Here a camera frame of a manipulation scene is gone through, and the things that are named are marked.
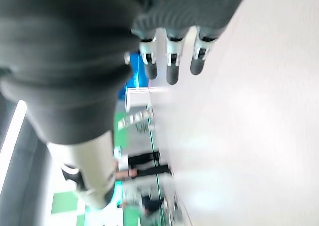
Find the robot right five-finger hand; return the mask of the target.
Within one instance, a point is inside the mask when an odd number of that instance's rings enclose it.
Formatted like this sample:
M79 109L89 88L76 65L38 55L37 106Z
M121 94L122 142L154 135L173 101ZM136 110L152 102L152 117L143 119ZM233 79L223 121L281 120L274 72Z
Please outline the robot right five-finger hand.
M242 0L0 0L1 92L26 103L29 120L63 176L90 206L110 201L116 180L117 94L139 52L157 75L155 32L166 31L167 81L176 84L183 45L197 27L191 72L204 62Z

